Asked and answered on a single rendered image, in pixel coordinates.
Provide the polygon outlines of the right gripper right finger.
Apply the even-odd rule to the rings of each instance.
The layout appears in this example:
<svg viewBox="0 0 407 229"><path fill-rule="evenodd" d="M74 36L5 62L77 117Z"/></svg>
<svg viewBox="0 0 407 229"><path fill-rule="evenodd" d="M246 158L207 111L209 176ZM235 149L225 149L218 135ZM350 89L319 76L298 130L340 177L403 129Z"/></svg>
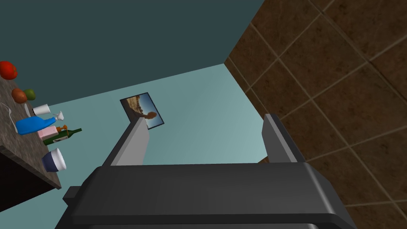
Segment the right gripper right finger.
<svg viewBox="0 0 407 229"><path fill-rule="evenodd" d="M264 116L262 137L269 162L305 162L303 154L276 114Z"/></svg>

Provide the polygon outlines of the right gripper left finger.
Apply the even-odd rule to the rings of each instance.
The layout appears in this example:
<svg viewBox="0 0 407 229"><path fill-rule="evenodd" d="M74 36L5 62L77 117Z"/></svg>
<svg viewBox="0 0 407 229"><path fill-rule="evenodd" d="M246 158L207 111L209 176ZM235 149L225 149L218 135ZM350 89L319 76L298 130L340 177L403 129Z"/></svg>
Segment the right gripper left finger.
<svg viewBox="0 0 407 229"><path fill-rule="evenodd" d="M126 128L103 166L142 165L149 142L145 118L136 118Z"/></svg>

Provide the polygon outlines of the framed landscape picture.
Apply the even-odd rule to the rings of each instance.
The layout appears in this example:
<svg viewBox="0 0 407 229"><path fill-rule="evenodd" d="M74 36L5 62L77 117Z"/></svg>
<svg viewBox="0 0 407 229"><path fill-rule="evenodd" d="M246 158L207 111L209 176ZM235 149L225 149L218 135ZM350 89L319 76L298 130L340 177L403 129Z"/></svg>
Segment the framed landscape picture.
<svg viewBox="0 0 407 229"><path fill-rule="evenodd" d="M147 92L121 99L120 103L130 121L144 118L149 130L164 124L164 120Z"/></svg>

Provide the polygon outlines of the dark green wine bottle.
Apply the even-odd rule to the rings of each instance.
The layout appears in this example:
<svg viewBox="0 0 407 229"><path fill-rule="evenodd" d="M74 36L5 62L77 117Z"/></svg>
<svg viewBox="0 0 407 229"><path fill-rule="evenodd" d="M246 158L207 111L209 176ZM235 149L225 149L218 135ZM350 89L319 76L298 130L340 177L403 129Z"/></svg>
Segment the dark green wine bottle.
<svg viewBox="0 0 407 229"><path fill-rule="evenodd" d="M78 133L80 131L82 131L81 128L75 129L75 130L62 130L61 132L58 132L57 135L43 140L43 143L44 143L44 145L48 146L53 143L66 140L66 139L70 138L74 133Z"/></svg>

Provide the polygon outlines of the navy and white mug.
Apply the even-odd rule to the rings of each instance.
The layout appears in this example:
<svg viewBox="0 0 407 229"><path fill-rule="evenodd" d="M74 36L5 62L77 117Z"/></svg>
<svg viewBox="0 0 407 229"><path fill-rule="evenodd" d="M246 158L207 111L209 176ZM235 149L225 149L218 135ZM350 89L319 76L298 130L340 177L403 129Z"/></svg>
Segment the navy and white mug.
<svg viewBox="0 0 407 229"><path fill-rule="evenodd" d="M56 148L41 158L42 165L49 173L66 170L66 164L59 148Z"/></svg>

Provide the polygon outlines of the pink soap dispenser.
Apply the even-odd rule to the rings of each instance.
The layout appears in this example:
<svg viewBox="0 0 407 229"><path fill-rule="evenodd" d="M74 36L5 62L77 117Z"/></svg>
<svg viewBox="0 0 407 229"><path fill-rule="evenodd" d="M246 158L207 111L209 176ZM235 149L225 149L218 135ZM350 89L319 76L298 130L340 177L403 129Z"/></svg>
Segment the pink soap dispenser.
<svg viewBox="0 0 407 229"><path fill-rule="evenodd" d="M48 127L44 128L43 130L38 131L37 134L41 140L46 140L48 138L56 136L62 130L67 130L67 129L68 128L66 125L64 125L63 127L48 126Z"/></svg>

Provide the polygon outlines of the white cup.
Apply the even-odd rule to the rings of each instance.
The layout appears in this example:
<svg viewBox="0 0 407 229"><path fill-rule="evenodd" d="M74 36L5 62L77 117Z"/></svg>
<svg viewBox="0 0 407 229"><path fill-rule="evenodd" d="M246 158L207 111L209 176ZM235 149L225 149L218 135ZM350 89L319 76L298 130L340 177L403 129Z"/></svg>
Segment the white cup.
<svg viewBox="0 0 407 229"><path fill-rule="evenodd" d="M39 107L35 107L32 109L34 115L44 115L44 114L49 114L50 113L50 108L48 104L40 105Z"/></svg>

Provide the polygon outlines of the blue spray bottle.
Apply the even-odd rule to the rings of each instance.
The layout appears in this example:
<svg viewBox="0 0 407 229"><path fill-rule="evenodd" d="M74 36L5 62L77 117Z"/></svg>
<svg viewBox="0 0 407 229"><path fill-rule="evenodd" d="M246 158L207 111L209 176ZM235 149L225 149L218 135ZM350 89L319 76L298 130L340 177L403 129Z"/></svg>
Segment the blue spray bottle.
<svg viewBox="0 0 407 229"><path fill-rule="evenodd" d="M49 119L43 119L38 116L31 116L28 118L21 119L16 122L16 132L19 135L26 135L34 133L40 130L47 128L54 124L57 120L64 120L63 113L60 111L58 114L55 114L55 117Z"/></svg>

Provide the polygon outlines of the white fork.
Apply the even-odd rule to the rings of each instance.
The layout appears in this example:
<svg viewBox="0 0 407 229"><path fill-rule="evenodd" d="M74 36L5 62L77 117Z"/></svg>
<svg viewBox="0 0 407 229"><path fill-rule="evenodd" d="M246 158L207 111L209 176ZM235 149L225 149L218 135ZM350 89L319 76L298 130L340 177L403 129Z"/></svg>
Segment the white fork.
<svg viewBox="0 0 407 229"><path fill-rule="evenodd" d="M15 122L14 122L14 120L12 119L12 110L11 110L6 104L4 104L4 103L0 102L0 104L2 104L4 107L6 107L6 108L8 109L8 111L9 111L9 118L10 118L10 120L11 120L11 123L12 123L12 125L13 125L13 127L14 127L14 129L15 129L15 132L18 133L17 127L16 127L16 125L15 125Z"/></svg>

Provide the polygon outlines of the brown potato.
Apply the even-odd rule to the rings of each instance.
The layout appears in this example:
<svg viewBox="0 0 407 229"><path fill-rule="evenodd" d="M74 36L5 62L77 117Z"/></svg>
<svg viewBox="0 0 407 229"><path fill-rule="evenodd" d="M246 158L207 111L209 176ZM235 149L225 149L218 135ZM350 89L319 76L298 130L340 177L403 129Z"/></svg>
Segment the brown potato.
<svg viewBox="0 0 407 229"><path fill-rule="evenodd" d="M11 92L12 98L13 100L17 103L17 104L23 104L25 102L27 102L27 96L26 94L19 88L14 88Z"/></svg>

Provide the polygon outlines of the red tomato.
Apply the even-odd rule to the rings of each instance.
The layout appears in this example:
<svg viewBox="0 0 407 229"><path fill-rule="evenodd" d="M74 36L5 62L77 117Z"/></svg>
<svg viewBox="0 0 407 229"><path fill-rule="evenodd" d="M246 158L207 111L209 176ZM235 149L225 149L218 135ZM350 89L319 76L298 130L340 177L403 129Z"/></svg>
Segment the red tomato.
<svg viewBox="0 0 407 229"><path fill-rule="evenodd" d="M13 80L17 77L16 67L8 61L0 61L0 76L5 80Z"/></svg>

